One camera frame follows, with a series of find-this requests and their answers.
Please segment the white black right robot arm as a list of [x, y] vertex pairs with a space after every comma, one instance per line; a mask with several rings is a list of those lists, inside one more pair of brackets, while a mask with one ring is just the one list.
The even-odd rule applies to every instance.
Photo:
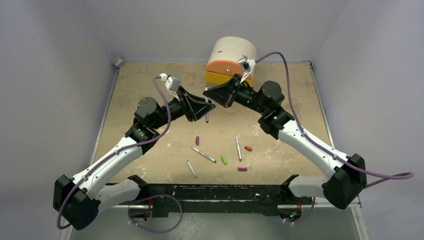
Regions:
[[285, 96], [275, 81], [266, 81], [258, 91], [234, 74], [227, 82], [209, 88], [203, 95], [229, 108], [238, 103], [261, 115], [261, 129], [275, 139], [288, 144], [310, 160], [323, 177], [295, 175], [281, 189], [280, 196], [288, 204], [301, 197], [325, 198], [334, 207], [344, 210], [367, 185], [365, 160], [332, 148], [311, 132], [300, 127], [293, 115], [281, 105]]

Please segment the green pen cap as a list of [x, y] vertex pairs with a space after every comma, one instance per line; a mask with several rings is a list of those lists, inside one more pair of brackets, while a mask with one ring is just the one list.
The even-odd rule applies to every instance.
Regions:
[[224, 165], [227, 165], [227, 164], [228, 164], [227, 159], [225, 158], [225, 156], [224, 156], [224, 155], [221, 155], [221, 156], [220, 156], [220, 158], [221, 158], [221, 161], [222, 161], [222, 163], [223, 163]]

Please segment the grey marker pen blue tip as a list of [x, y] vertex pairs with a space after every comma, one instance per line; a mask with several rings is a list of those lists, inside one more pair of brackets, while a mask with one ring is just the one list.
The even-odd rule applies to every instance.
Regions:
[[[205, 85], [205, 91], [207, 91], [208, 90], [208, 86], [207, 85]], [[208, 97], [207, 96], [205, 96], [205, 102], [206, 103], [209, 103], [209, 99], [208, 99]], [[209, 123], [209, 113], [206, 113], [206, 115], [205, 115], [205, 122], [208, 124]]]

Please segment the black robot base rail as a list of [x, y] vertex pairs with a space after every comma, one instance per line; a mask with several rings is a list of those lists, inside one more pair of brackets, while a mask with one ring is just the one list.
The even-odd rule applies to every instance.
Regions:
[[152, 200], [152, 216], [166, 218], [170, 213], [206, 214], [262, 214], [267, 217], [289, 218], [302, 214], [301, 205], [313, 202], [311, 197], [295, 197], [282, 184], [171, 184], [147, 183], [141, 177], [132, 175], [140, 188], [136, 197], [139, 204]]

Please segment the grey marker pen green tip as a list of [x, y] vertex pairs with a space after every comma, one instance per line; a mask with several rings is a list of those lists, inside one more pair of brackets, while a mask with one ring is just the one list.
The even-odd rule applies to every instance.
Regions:
[[204, 152], [200, 151], [199, 149], [195, 148], [195, 147], [191, 147], [195, 152], [197, 152], [198, 154], [200, 154], [201, 156], [203, 156], [204, 158], [208, 159], [209, 161], [216, 163], [217, 161], [212, 158], [211, 156], [205, 154]]

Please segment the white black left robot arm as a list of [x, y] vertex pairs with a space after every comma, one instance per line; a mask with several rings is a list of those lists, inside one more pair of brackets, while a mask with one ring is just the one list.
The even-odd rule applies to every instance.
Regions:
[[134, 112], [134, 121], [124, 137], [102, 158], [73, 177], [60, 176], [54, 183], [53, 208], [58, 212], [57, 227], [82, 230], [90, 225], [106, 206], [108, 197], [101, 191], [124, 167], [147, 153], [163, 137], [156, 130], [182, 116], [196, 122], [215, 108], [203, 97], [182, 86], [176, 96], [160, 106], [153, 97], [142, 98]]

